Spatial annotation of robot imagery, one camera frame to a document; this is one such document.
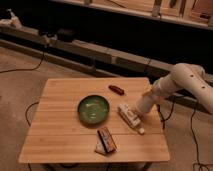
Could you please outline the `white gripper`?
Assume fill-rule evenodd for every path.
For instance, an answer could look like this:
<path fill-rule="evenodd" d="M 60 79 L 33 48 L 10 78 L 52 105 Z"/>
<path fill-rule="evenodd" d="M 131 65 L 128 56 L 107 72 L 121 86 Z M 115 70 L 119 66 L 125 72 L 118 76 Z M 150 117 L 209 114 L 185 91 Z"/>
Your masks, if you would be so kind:
<path fill-rule="evenodd" d="M 160 100 L 160 96 L 153 91 L 144 93 L 134 106 L 134 112 L 139 116 L 148 114 L 153 106 Z"/>

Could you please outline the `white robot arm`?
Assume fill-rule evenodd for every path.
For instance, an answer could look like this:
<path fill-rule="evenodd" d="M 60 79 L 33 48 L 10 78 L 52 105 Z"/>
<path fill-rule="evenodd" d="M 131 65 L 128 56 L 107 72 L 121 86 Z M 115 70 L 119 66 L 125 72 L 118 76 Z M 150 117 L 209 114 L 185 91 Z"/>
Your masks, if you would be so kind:
<path fill-rule="evenodd" d="M 187 63 L 174 65 L 167 76 L 156 80 L 151 89 L 136 102 L 135 111 L 143 116 L 161 99 L 185 89 L 195 96 L 210 114 L 213 114 L 213 87 L 204 80 L 204 75 L 205 70 L 199 65 Z"/>

